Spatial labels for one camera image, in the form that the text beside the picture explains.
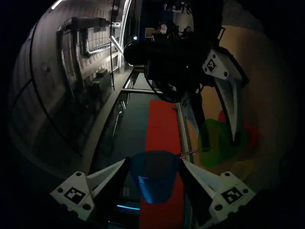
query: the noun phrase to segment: screw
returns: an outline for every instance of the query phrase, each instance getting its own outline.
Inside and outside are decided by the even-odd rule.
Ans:
[[[215,210],[216,211],[220,211],[222,209],[222,205],[221,204],[217,204],[216,206],[215,206]]]

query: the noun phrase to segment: pipe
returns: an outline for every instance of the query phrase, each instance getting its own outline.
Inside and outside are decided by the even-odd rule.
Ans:
[[[85,58],[90,58],[94,54],[101,53],[113,46],[111,42],[102,44],[101,46],[98,46],[93,49],[89,49],[89,43],[88,43],[88,29],[80,31],[82,33],[82,47],[83,47],[83,56]]]
[[[72,54],[72,63],[75,70],[75,76],[76,79],[79,82],[79,86],[81,90],[85,90],[85,84],[83,82],[82,73],[80,71],[80,65],[79,65],[79,55],[78,55],[78,46],[77,46],[77,31],[72,30],[71,31],[71,54]]]
[[[57,41],[57,54],[58,54],[58,60],[61,60],[61,61],[58,61],[59,63],[59,68],[64,76],[64,83],[66,85],[66,88],[69,92],[69,95],[72,97],[72,98],[75,98],[74,96],[74,93],[73,93],[73,90],[71,88],[71,85],[70,85],[70,81],[69,81],[69,78],[68,78],[68,73],[67,73],[67,68],[66,68],[66,63],[64,61],[64,50],[63,50],[63,31],[64,31],[64,25],[62,25],[59,30],[56,32],[56,41]]]

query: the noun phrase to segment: red mat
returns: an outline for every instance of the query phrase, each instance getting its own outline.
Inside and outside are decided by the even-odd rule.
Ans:
[[[176,111],[174,104],[151,100],[149,104],[145,150],[181,152]],[[182,229],[184,221],[183,184],[177,174],[173,192],[162,204],[149,204],[141,199],[140,229]]]

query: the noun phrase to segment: blue cup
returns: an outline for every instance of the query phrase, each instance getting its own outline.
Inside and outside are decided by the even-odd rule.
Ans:
[[[130,173],[142,198],[152,204],[167,201],[176,180],[180,155],[147,151],[131,158]]]

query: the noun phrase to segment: black cable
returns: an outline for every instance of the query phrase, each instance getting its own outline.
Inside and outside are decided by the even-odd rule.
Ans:
[[[202,90],[203,90],[203,87],[204,87],[204,85],[200,88],[200,90],[199,90],[199,94],[202,92]]]
[[[59,134],[59,136],[64,140],[64,142],[79,156],[82,157],[82,155],[68,142],[68,140],[66,139],[66,137],[60,132],[59,128],[55,125],[55,123],[53,122],[52,118],[50,117],[46,107],[44,106],[43,104],[43,101],[42,101],[42,98],[39,94],[39,91],[38,91],[38,88],[37,88],[37,84],[36,84],[36,81],[35,81],[35,78],[34,78],[34,72],[33,72],[33,63],[32,63],[32,46],[33,46],[33,40],[34,40],[34,34],[35,34],[35,31],[36,31],[36,28],[37,28],[37,24],[35,24],[35,27],[34,27],[34,30],[33,30],[33,33],[32,33],[32,37],[31,37],[31,41],[30,41],[30,52],[29,52],[29,67],[30,67],[30,75],[31,75],[31,79],[32,79],[32,82],[33,82],[33,87],[34,87],[34,91],[37,95],[37,98],[38,98],[38,101],[39,101],[39,104],[42,108],[42,110],[44,111],[45,115],[47,116],[49,122],[51,123],[51,125],[53,126],[53,128],[56,130],[56,132]]]
[[[24,92],[24,90],[28,87],[28,85],[32,82],[32,80],[30,79],[20,90],[20,92],[18,93],[18,95],[15,97],[14,99],[14,102],[12,104],[12,107],[8,113],[8,120],[10,121],[11,119],[11,116],[12,116],[12,113],[13,113],[13,110],[14,110],[14,107],[16,106],[17,104],[17,101],[19,99],[19,97],[22,95],[22,93]]]
[[[110,37],[112,34],[112,16],[113,16],[113,9],[114,9],[114,3],[116,0],[113,0],[113,4],[112,4],[112,11],[111,11],[111,20],[110,20]],[[112,66],[112,53],[111,53],[111,45],[110,45],[110,63],[111,63],[111,74],[112,74],[112,84],[113,84],[113,90],[116,90],[114,88],[114,77],[113,77],[113,66]]]

